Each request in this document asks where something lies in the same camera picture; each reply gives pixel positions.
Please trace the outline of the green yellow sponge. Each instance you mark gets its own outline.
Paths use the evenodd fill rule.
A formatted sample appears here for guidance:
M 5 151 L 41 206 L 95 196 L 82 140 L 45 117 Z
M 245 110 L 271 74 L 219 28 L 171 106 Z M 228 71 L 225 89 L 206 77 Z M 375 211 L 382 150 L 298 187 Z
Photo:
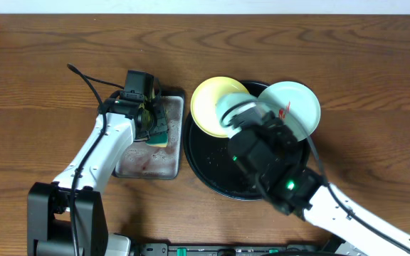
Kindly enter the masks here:
M 158 93 L 151 101 L 151 113 L 153 116 L 153 126 L 149 130 L 147 145 L 155 147 L 166 147 L 168 144 L 168 126 L 166 111 L 162 102 L 162 88 L 158 86 Z

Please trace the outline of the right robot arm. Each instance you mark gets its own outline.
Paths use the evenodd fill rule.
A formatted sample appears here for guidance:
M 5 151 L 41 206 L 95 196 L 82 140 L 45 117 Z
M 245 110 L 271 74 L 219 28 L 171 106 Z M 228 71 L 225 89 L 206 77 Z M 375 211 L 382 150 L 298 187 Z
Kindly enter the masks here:
M 327 230 L 366 255 L 410 255 L 410 234 L 371 213 L 330 183 L 317 149 L 297 119 L 249 103 L 220 118 L 233 131 L 230 156 L 263 200 L 285 215 Z

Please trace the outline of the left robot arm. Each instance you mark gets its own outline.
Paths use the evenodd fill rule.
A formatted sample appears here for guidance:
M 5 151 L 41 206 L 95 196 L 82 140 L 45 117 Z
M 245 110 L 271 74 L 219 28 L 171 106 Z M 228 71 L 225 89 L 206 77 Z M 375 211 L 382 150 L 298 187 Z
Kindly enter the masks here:
M 167 131 L 159 81 L 128 71 L 125 86 L 99 101 L 92 133 L 50 183 L 28 192 L 28 255 L 129 255 L 131 240 L 111 234 L 102 194 L 125 150 Z

